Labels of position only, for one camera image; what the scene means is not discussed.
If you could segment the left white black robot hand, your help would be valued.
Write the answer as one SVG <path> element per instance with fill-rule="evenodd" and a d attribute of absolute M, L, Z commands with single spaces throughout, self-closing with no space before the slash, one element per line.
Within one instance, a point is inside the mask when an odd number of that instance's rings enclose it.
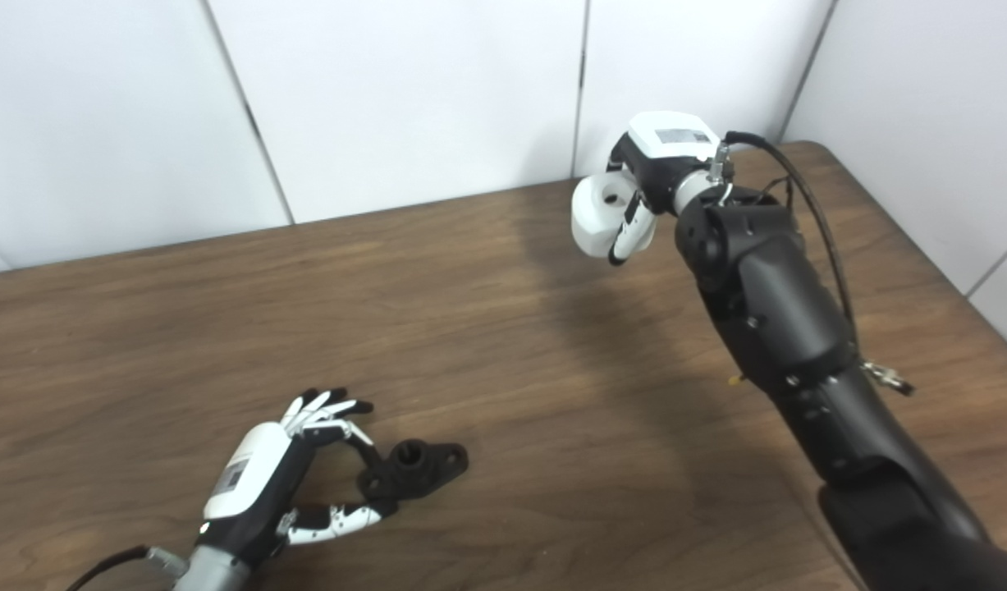
<path fill-rule="evenodd" d="M 372 438 L 348 419 L 373 408 L 350 399 L 343 388 L 311 388 L 291 401 L 279 420 L 249 430 L 204 505 L 196 545 L 213 547 L 233 564 L 255 570 L 285 547 L 355 534 L 398 512 L 398 501 L 390 498 L 304 507 L 295 502 L 320 448 L 343 442 L 368 467 L 382 463 Z"/>

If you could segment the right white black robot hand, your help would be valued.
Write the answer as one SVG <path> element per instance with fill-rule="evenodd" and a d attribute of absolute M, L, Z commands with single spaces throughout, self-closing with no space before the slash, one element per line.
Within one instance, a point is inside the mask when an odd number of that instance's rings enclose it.
<path fill-rule="evenodd" d="M 631 117 L 613 145 L 606 172 L 623 173 L 634 183 L 608 261 L 622 266 L 650 241 L 657 217 L 679 217 L 705 190 L 724 183 L 728 147 L 701 117 L 656 111 Z"/>

